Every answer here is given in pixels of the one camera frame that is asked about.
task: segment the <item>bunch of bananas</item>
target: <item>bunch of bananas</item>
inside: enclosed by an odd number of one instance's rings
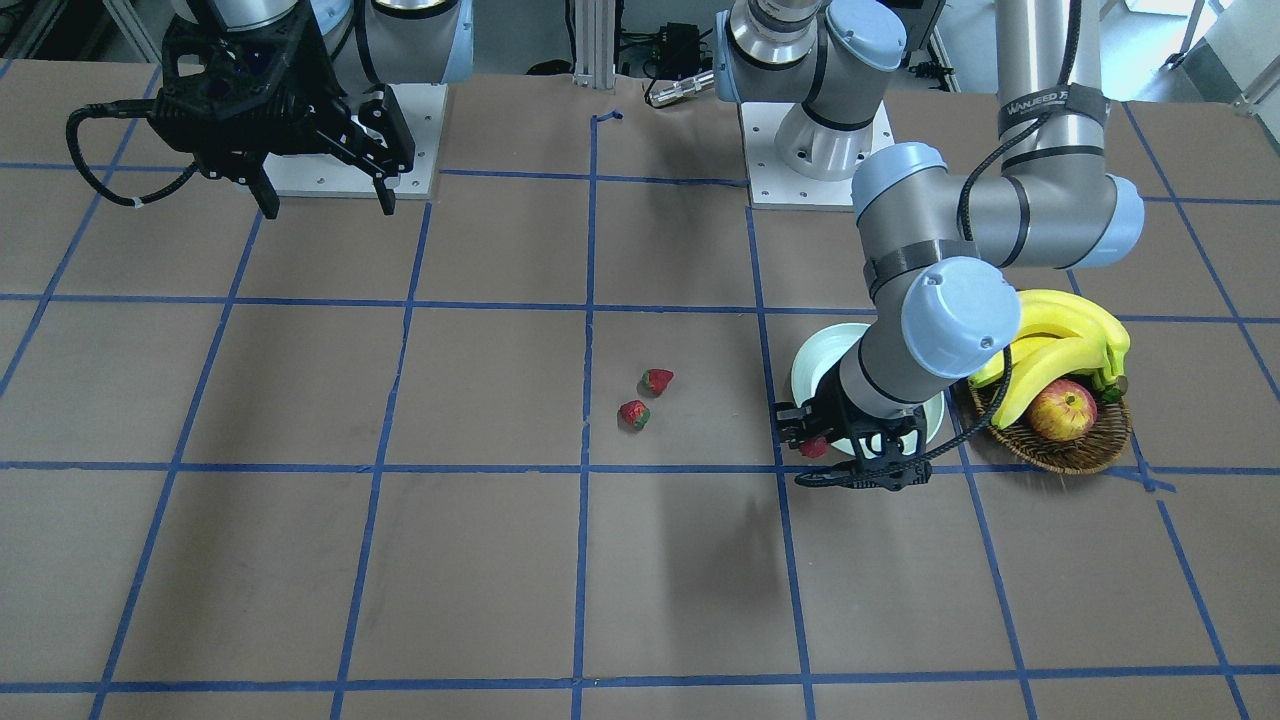
[[[1023,319],[1010,345],[1014,372],[1005,401],[991,419],[1007,428],[1051,382],[1062,375],[1088,375],[1103,402],[1124,395],[1124,356],[1129,332],[1106,309],[1070,292],[1023,290],[1018,292]],[[1004,354],[997,354],[969,377],[974,387],[988,386],[1005,372]]]

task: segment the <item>light blue joint cap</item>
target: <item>light blue joint cap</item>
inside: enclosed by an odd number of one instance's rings
[[[475,67],[475,13],[471,9],[471,0],[462,0],[458,5],[458,24],[453,31],[453,47],[449,50],[449,60],[444,64],[444,77],[440,82],[463,82],[470,78],[471,68]]]
[[[316,15],[320,35],[329,35],[330,29],[338,27],[348,10],[351,0],[311,0],[311,12]]]
[[[929,168],[947,169],[942,154],[923,142],[899,142],[873,152],[854,172],[854,214],[876,201],[882,192]]]
[[[1128,179],[1112,174],[1107,177],[1116,183],[1116,209],[1111,213],[1111,222],[1107,223],[1107,229],[1102,231],[1097,245],[1078,263],[1066,268],[1068,270],[1105,268],[1119,261],[1138,245],[1142,225],[1147,220],[1147,209],[1142,202],[1142,196]]]
[[[724,102],[741,102],[737,85],[733,83],[733,49],[724,27],[728,23],[728,10],[716,13],[716,51],[712,54],[712,68],[716,70],[716,97]]]
[[[1023,307],[995,266],[947,258],[916,275],[902,300],[911,357],[940,378],[968,378],[1018,337]]]
[[[837,42],[877,70],[893,72],[902,61],[906,28],[876,0],[835,0],[827,8],[827,27]]]

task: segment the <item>mounting plate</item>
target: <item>mounting plate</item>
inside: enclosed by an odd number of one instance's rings
[[[790,102],[742,102],[742,146],[751,181],[751,206],[762,210],[829,210],[852,213],[851,181],[815,181],[792,170],[773,145]],[[893,145],[882,102],[872,122],[872,152]]]

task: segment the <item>cable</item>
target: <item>cable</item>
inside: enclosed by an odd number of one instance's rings
[[[79,172],[84,182],[90,184],[99,195],[106,200],[115,202],[116,205],[123,205],[125,208],[141,208],[168,197],[178,191],[179,187],[187,183],[196,170],[198,169],[196,163],[187,165],[187,168],[178,176],[177,179],[164,186],[163,188],[141,197],[123,197],[110,190],[101,181],[93,177],[90,170],[88,164],[84,163],[84,154],[81,151],[79,146],[79,126],[90,118],[116,118],[116,119],[132,119],[132,118],[145,118],[151,110],[154,102],[151,100],[119,100],[115,102],[106,104],[93,104],[84,105],[72,110],[72,114],[67,118],[67,150],[70,152],[72,164]]]
[[[667,56],[660,64],[658,64],[654,68],[653,77],[649,79],[649,87],[644,88],[644,104],[645,105],[653,108],[653,100],[649,100],[649,94],[653,92],[653,86],[658,85],[658,76],[662,74],[662,69],[666,68],[667,64],[671,63],[672,59],[678,58],[678,56],[684,55],[685,53],[687,53],[690,47],[698,47],[701,44],[701,40],[704,37],[707,37],[708,35],[713,33],[713,32],[716,32],[714,27],[710,28],[710,29],[708,29],[708,31],[705,31],[705,32],[703,32],[701,35],[699,35],[696,40],[690,40],[689,42],[684,44],[680,47],[678,51],[672,53],[669,56]]]
[[[972,438],[978,430],[987,427],[991,423],[991,418],[995,416],[996,411],[1000,410],[1000,404],[1005,401],[1005,393],[1009,392],[1009,380],[1014,377],[1014,351],[1007,346],[1002,354],[1005,359],[1005,370],[1000,375],[1000,387],[996,388],[996,397],[991,400],[991,405],[987,411],[982,414],[980,418],[966,430],[961,432],[956,437],[948,439],[947,442],[934,447],[933,450],[920,455],[919,457],[913,457],[910,461],[901,465],[892,465],[890,468],[881,468],[879,470],[868,470],[865,473],[859,473],[850,478],[835,478],[835,479],[805,479],[804,474],[796,477],[796,484],[806,488],[829,488],[836,486],[846,486],[852,482],[859,480],[874,480],[877,478],[886,478],[888,475],[896,475],[905,470],[918,466],[922,462],[928,462],[936,457],[941,457],[943,454],[960,447],[961,443]]]
[[[1080,20],[1083,15],[1080,5],[1082,0],[1071,0],[1069,5],[1068,10],[1069,17],[1066,23],[1066,47],[1064,47],[1062,50],[1062,67],[1057,74],[1057,85],[1066,85],[1071,77],[1071,70],[1075,68],[1075,54],[1079,50],[1080,45]],[[645,94],[645,100],[648,100],[648,92]],[[1037,131],[1039,131],[1042,127],[1044,127],[1044,123],[1047,123],[1052,117],[1053,113],[1043,113],[1041,115],[1037,115],[1036,120],[1032,122],[1032,124],[1027,126],[1027,128],[1024,128],[1014,137],[1002,142],[1000,147],[993,150],[991,155],[987,155],[987,158],[982,163],[978,163],[978,167],[974,168],[973,172],[969,173],[969,176],[965,178],[964,184],[960,187],[960,204],[956,208],[960,219],[960,232],[964,234],[965,242],[973,242],[973,222],[969,215],[969,196],[973,192],[974,183],[978,182],[978,177],[982,176],[982,173],[984,173],[987,168],[992,165],[992,163],[995,163],[1001,155],[1007,152],[1011,147],[1016,146],[1019,142],[1027,140]],[[905,470],[910,470],[911,468],[915,468],[922,462],[928,462],[934,457],[938,457],[942,454],[959,447],[963,442],[973,437],[978,430],[986,428],[991,423],[991,418],[995,416],[997,410],[1000,410],[1000,405],[1005,401],[1005,393],[1009,391],[1009,383],[1014,375],[1012,351],[1010,351],[1010,348],[1006,346],[1002,356],[1005,360],[1005,370],[1000,375],[1000,386],[996,389],[996,396],[992,398],[991,405],[987,407],[986,413],[983,413],[982,416],[978,418],[978,420],[974,421],[974,424],[970,428],[963,430],[954,438],[925,452],[924,455],[913,457],[910,461],[904,462],[901,465],[882,468],[879,470],[869,470],[867,473],[859,473],[849,478],[837,478],[837,479],[813,479],[813,478],[805,479],[805,475],[801,474],[796,478],[796,484],[817,488],[817,487],[845,486],[859,480],[873,480],[877,478],[884,478],[888,475],[902,473]]]

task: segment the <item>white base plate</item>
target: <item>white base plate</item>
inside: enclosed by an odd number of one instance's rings
[[[852,213],[851,181],[815,181],[792,170],[773,146],[790,102],[742,102],[742,145],[751,181],[751,206],[774,210]],[[893,145],[888,114],[881,102],[872,122],[872,152]]]
[[[431,196],[435,164],[444,128],[447,85],[393,85],[408,129],[417,146],[413,172],[399,177],[396,197]],[[291,197],[376,197],[369,176],[329,155],[269,155],[262,164],[280,196]]]

